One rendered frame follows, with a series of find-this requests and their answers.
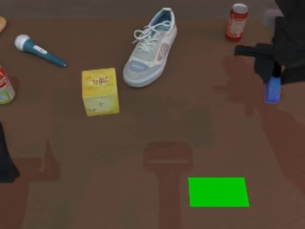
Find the shoe sole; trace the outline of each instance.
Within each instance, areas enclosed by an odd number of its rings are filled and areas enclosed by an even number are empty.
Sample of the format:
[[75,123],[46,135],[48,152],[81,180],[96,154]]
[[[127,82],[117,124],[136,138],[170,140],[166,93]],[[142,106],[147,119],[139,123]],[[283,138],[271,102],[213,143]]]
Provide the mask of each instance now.
[[161,67],[157,71],[155,71],[154,73],[145,77],[145,79],[130,80],[130,79],[127,79],[127,78],[123,77],[125,83],[127,83],[128,86],[130,86],[130,87],[146,87],[146,86],[150,85],[152,82],[154,82],[155,80],[157,80],[162,75],[162,73],[165,69],[166,63],[167,63],[167,57],[168,57],[168,55],[171,51],[171,48],[172,48],[172,45],[173,45],[175,39],[176,39],[177,32],[178,32],[178,30],[177,30],[177,27],[176,27],[176,29],[174,31],[173,41],[170,44],[169,51],[168,51],[167,55],[165,56],[164,61],[161,63]]

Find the shoelace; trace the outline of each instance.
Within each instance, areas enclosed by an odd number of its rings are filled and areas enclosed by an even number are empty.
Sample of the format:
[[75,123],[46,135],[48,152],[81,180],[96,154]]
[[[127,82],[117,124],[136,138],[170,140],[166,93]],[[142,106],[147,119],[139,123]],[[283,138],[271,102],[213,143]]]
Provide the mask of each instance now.
[[164,21],[164,22],[156,24],[154,26],[147,25],[144,27],[144,30],[135,30],[133,33],[133,36],[135,37],[136,40],[133,41],[132,43],[134,44],[136,42],[141,42],[139,44],[139,49],[144,52],[151,53],[153,48],[156,45],[155,42],[158,41],[158,39],[152,37],[151,34],[153,32],[159,33],[159,31],[156,29],[159,26],[170,26],[170,25],[171,25],[170,21]]

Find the cube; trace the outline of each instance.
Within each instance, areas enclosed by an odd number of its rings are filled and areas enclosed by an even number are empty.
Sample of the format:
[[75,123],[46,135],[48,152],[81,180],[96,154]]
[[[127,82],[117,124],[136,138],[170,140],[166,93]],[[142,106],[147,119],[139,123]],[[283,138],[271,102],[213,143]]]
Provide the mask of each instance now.
[[114,68],[82,71],[82,99],[87,116],[120,112]]

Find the microphone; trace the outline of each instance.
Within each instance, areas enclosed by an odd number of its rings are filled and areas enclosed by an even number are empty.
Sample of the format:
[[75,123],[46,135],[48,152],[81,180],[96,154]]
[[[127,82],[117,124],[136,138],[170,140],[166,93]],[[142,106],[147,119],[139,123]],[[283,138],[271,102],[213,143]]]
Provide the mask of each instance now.
[[17,36],[15,39],[15,46],[19,51],[32,53],[62,68],[67,66],[67,64],[58,57],[36,45],[28,35],[21,34]]

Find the can lid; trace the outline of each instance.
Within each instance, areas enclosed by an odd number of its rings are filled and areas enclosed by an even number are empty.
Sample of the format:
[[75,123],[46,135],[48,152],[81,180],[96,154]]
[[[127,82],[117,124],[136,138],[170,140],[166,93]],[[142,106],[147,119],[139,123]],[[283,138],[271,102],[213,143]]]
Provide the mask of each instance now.
[[232,9],[235,13],[241,13],[242,14],[242,13],[247,13],[248,12],[248,7],[243,3],[234,4]]

